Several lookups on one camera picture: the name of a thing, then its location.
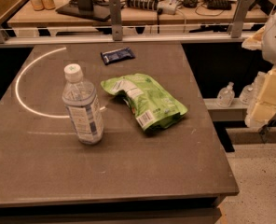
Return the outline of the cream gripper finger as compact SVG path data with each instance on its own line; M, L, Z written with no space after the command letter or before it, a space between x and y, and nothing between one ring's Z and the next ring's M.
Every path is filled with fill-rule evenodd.
M276 65L257 82L258 93L248 106L245 124L249 128L261 128L276 115Z
M261 27L253 35L246 38L242 42L241 46L244 49L249 49L249 50L262 50L262 36L264 32L265 32L265 26Z

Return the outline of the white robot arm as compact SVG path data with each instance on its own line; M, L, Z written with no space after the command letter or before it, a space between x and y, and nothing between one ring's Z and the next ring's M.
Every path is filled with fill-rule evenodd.
M245 124L251 128L261 128L276 115L276 12L266 25L241 45L245 49L261 49L265 61L273 67L255 81L255 94L247 108Z

